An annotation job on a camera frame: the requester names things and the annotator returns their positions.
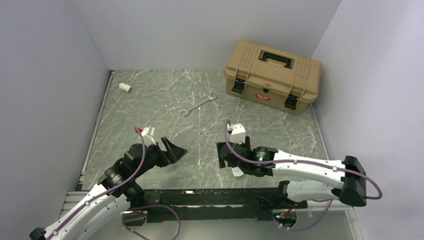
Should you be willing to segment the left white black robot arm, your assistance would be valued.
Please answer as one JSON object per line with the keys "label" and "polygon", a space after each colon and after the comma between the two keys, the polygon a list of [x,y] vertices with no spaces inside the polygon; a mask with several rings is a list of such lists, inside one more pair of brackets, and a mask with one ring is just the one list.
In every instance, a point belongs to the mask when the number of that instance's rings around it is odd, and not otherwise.
{"label": "left white black robot arm", "polygon": [[109,167],[98,183],[68,213],[46,228],[37,227],[32,240],[87,240],[112,218],[133,211],[143,216],[147,208],[160,208],[157,199],[145,194],[136,179],[154,167],[177,163],[188,150],[162,137],[166,150],[156,142],[134,144],[124,156]]}

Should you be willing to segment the white remote control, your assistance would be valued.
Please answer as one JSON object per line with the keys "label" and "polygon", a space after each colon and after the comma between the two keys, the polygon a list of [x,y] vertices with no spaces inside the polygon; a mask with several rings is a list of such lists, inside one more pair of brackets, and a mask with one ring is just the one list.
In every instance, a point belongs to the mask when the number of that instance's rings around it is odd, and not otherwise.
{"label": "white remote control", "polygon": [[233,176],[236,177],[236,178],[244,175],[244,173],[238,167],[232,167],[231,170],[232,170]]}

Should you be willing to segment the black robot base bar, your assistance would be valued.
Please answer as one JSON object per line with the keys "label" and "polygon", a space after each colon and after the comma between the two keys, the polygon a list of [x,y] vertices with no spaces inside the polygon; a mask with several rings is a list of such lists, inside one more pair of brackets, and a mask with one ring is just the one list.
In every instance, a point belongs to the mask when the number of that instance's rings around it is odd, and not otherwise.
{"label": "black robot base bar", "polygon": [[211,189],[145,189],[129,200],[130,210],[147,207],[146,221],[256,219],[271,221],[272,212],[306,209],[307,201],[293,202],[276,187]]}

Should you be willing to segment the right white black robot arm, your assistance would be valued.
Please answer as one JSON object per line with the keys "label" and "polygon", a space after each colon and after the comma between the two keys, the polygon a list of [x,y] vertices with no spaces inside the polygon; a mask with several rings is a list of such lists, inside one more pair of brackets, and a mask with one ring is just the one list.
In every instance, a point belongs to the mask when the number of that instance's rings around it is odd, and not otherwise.
{"label": "right white black robot arm", "polygon": [[360,161],[347,155],[343,160],[323,160],[290,154],[272,147],[251,149],[244,143],[216,143],[220,168],[239,168],[255,177],[289,176],[304,179],[286,180],[278,187],[276,203],[287,208],[306,200],[338,200],[353,207],[367,205],[366,171]]}

